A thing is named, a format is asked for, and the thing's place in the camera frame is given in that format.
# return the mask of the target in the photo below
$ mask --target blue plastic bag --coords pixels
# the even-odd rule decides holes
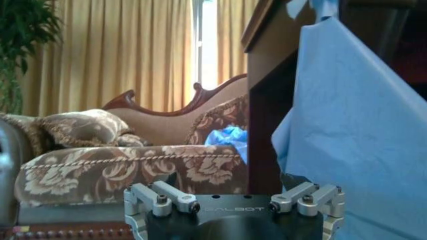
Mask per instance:
[[[233,145],[238,150],[243,162],[249,163],[249,131],[230,125],[222,130],[214,130],[207,138],[205,145]]]

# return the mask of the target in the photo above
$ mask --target beige curtain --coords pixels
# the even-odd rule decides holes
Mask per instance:
[[[218,84],[247,73],[249,59],[241,43],[259,0],[218,0]]]
[[[47,44],[22,79],[24,114],[101,108],[125,91],[155,111],[191,100],[191,0],[53,0],[63,43]]]

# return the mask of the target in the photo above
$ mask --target metal clamp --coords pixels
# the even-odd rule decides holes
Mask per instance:
[[[317,184],[303,182],[290,191],[271,196],[270,210],[278,214],[289,213],[293,210],[293,205],[305,195],[314,193],[319,189]]]
[[[135,239],[147,240],[146,213],[153,211],[157,217],[169,216],[173,212],[173,201],[141,183],[129,187],[123,194],[125,222],[131,225]]]
[[[155,181],[151,185],[151,189],[173,200],[178,211],[182,213],[197,214],[199,212],[201,204],[194,194],[182,192],[165,181]]]
[[[341,187],[327,184],[313,194],[298,199],[298,212],[305,216],[327,215],[323,221],[323,240],[333,240],[345,224],[346,194]]]

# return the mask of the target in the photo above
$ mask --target throw pillow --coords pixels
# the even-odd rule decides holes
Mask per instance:
[[[117,115],[102,109],[47,116],[42,119],[42,126],[55,143],[67,148],[115,147],[118,137],[134,132]]]
[[[123,134],[118,138],[119,147],[147,147],[154,144],[135,134]]]

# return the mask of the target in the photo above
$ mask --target floral pillow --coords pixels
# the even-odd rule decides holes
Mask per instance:
[[[47,116],[42,119],[42,126],[55,143],[69,148],[115,147],[119,136],[134,133],[129,124],[102,109]]]
[[[218,105],[195,120],[186,139],[187,145],[203,145],[214,130],[222,130],[229,125],[242,129],[249,128],[250,116],[249,95],[243,95]]]
[[[122,136],[119,136],[118,144],[119,147],[147,147],[154,145],[141,136],[131,133],[126,133]]]

